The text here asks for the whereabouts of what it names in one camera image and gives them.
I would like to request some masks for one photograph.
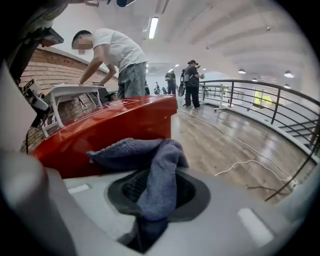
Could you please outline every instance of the person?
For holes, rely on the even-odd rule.
[[[99,28],[93,34],[80,30],[73,37],[71,46],[79,51],[93,49],[93,59],[78,80],[81,86],[104,63],[109,73],[99,85],[103,86],[119,69],[118,99],[145,95],[147,58],[140,46],[119,31]]]
[[[174,70],[166,73],[165,80],[168,82],[168,94],[176,95],[176,74]]]
[[[188,62],[187,72],[189,75],[189,81],[185,83],[185,107],[191,107],[192,103],[195,109],[200,107],[199,104],[199,79],[205,78],[203,74],[199,74],[196,66],[198,63],[193,59]]]

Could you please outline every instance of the white t-shirt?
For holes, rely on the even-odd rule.
[[[106,59],[104,64],[107,66],[113,64],[118,67],[121,73],[127,66],[146,62],[145,53],[141,47],[119,31],[108,28],[99,28],[93,35],[93,48],[100,45],[109,45],[110,58]]]

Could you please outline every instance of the white ceiling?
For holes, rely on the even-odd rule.
[[[269,83],[276,79],[298,90],[312,63],[304,36],[271,0],[137,0],[125,8],[102,2],[98,13],[107,28],[141,45],[149,75],[163,76],[175,64],[179,73],[194,59],[207,72],[234,79],[264,77]],[[147,39],[151,17],[159,22],[154,39]],[[247,74],[238,74],[240,68]],[[294,79],[284,77],[287,70]]]

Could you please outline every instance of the fluorescent light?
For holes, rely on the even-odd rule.
[[[284,76],[286,78],[294,78],[295,77],[289,70],[284,73]]]
[[[238,73],[240,73],[240,74],[245,74],[246,71],[245,71],[243,68],[240,68],[239,71],[238,71]]]
[[[153,17],[153,18],[151,19],[149,39],[153,39],[153,38],[155,37],[158,20],[159,20],[158,17]]]

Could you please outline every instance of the short hair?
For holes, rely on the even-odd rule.
[[[75,34],[75,36],[72,39],[72,43],[71,43],[72,48],[74,47],[74,42],[78,39],[78,37],[83,35],[92,35],[92,34],[88,30],[80,30],[78,33]]]

